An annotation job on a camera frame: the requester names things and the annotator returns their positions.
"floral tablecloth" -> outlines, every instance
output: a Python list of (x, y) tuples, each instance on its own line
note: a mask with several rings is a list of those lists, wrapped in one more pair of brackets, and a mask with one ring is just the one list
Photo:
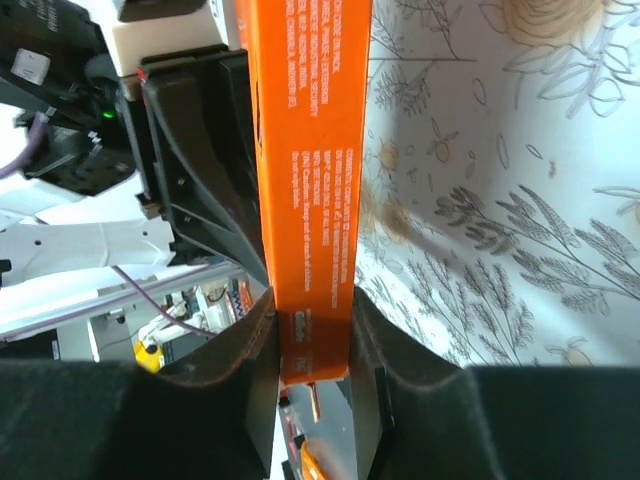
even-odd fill
[(640, 0), (374, 0), (357, 284), (460, 364), (640, 361)]

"white sticker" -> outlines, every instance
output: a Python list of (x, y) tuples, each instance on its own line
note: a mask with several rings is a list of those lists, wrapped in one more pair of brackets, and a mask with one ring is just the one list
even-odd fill
[(42, 85), (49, 72), (50, 64), (49, 57), (21, 48), (13, 62), (11, 73), (28, 82)]

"cardboard box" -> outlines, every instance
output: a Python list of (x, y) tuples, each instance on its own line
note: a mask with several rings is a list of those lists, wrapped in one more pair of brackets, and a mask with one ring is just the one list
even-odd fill
[(370, 0), (238, 0), (285, 384), (347, 373)]

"product package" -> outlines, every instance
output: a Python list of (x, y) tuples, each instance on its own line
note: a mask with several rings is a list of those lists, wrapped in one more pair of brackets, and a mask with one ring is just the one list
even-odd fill
[(346, 375), (370, 0), (237, 0), (282, 381)]

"patterned fabric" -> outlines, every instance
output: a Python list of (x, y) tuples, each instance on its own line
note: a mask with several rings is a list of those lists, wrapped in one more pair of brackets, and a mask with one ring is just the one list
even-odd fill
[(640, 0), (374, 0), (357, 284), (460, 364), (640, 360)]

